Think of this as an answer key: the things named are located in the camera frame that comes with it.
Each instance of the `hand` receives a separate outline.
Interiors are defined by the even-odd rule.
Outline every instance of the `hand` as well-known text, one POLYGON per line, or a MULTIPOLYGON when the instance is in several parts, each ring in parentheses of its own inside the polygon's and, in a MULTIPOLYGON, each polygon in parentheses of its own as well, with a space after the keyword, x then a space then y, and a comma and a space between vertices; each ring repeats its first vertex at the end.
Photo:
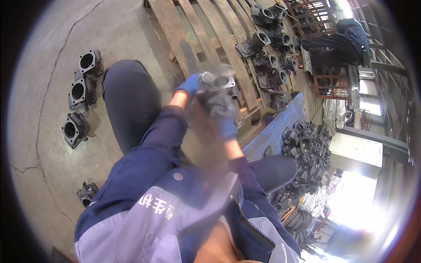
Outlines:
POLYGON ((218 135, 223 141, 235 139, 235 136, 238 134, 235 117, 220 118, 215 121, 218 135))
POLYGON ((173 94, 176 92, 182 92, 189 97, 189 101, 192 101, 199 87, 199 74, 193 74, 183 84, 181 84, 180 87, 176 88, 173 94))

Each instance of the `blue metal table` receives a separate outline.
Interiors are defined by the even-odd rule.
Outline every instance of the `blue metal table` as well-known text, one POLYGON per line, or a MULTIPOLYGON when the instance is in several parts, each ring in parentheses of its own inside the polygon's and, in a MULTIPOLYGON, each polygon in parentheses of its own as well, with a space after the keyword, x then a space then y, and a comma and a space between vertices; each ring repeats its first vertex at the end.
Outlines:
POLYGON ((292 128, 294 122, 305 121, 303 93, 299 93, 290 102, 285 111, 279 113, 275 119, 267 125, 246 147, 243 148, 244 156, 249 162, 263 158, 263 152, 267 147, 272 147, 273 154, 282 153, 282 133, 285 128, 292 128))

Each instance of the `jacket sleeve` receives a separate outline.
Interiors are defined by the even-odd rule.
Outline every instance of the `jacket sleeve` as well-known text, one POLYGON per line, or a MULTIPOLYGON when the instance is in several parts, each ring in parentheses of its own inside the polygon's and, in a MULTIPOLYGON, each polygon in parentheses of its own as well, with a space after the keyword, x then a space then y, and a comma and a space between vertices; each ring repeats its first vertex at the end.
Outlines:
POLYGON ((187 130, 183 109, 165 106, 147 130, 140 146, 123 156, 79 217, 75 242, 102 220, 129 211, 154 182, 178 166, 178 154, 187 130))
POLYGON ((284 239, 298 255, 301 255, 300 248, 295 239, 283 227, 278 213, 267 199, 267 195, 260 187, 256 175, 245 157, 231 161, 233 171, 238 174, 238 180, 243 188, 244 198, 253 202, 265 214, 267 219, 274 225, 279 235, 284 239))
POLYGON ((183 109, 175 105, 165 106, 146 131, 139 148, 159 151, 175 168, 179 164, 178 151, 187 128, 183 109))

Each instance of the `button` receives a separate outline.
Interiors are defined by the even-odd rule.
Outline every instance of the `button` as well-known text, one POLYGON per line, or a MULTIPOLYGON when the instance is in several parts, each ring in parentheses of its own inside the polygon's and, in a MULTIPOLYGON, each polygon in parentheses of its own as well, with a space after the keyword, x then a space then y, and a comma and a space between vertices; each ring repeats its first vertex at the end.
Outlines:
POLYGON ((183 175, 180 173, 174 173, 173 174, 174 179, 176 179, 177 181, 181 181, 183 179, 183 175))

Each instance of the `knee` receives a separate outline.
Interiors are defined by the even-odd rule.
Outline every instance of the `knee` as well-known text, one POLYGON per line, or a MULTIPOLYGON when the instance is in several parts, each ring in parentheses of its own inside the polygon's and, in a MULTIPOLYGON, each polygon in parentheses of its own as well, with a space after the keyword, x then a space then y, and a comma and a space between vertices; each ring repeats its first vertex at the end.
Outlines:
POLYGON ((107 90, 114 88, 120 90, 127 85, 144 83, 145 78, 150 79, 150 75, 138 60, 124 59, 117 61, 104 72, 101 81, 102 93, 105 95, 107 90))
POLYGON ((285 177, 288 178, 288 182, 294 180, 297 176, 297 162, 292 157, 285 157, 284 162, 285 177))

